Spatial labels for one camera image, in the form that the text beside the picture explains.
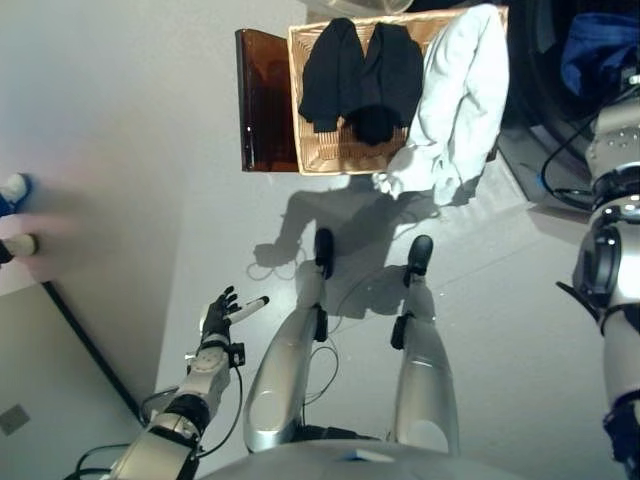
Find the robot left hand black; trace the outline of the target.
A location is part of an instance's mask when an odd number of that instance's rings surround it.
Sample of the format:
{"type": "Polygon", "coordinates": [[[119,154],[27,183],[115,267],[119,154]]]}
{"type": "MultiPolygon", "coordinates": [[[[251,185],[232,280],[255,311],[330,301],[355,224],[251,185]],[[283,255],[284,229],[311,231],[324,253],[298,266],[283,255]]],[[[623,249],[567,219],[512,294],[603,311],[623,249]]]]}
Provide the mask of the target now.
{"type": "Polygon", "coordinates": [[[230,340],[230,328],[264,308],[270,299],[258,297],[244,305],[237,303],[238,294],[234,286],[228,286],[210,304],[206,305],[199,323],[200,340],[204,343],[213,335],[230,340]]]}

